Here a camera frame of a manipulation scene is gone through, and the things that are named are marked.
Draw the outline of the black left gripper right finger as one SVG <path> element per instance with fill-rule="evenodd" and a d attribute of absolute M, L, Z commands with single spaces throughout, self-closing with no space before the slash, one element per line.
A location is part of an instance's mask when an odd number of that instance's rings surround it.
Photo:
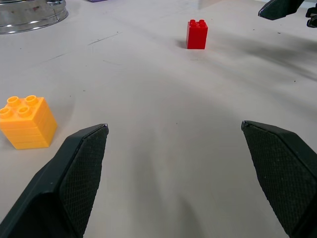
<path fill-rule="evenodd" d="M 286 234 L 317 236 L 317 154 L 297 134 L 245 120 L 246 138 L 259 184 Z"/>

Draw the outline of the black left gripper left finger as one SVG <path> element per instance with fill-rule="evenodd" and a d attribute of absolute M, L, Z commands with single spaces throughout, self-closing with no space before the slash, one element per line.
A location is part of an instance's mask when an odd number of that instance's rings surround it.
<path fill-rule="evenodd" d="M 0 224 L 2 238 L 83 237 L 101 181 L 107 124 L 68 136 Z"/>

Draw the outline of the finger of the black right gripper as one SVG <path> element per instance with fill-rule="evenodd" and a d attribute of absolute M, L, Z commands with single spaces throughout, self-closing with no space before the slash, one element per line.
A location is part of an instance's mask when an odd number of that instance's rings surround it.
<path fill-rule="evenodd" d="M 297 12 L 304 0 L 270 0 L 258 12 L 258 16 L 277 20 Z"/>

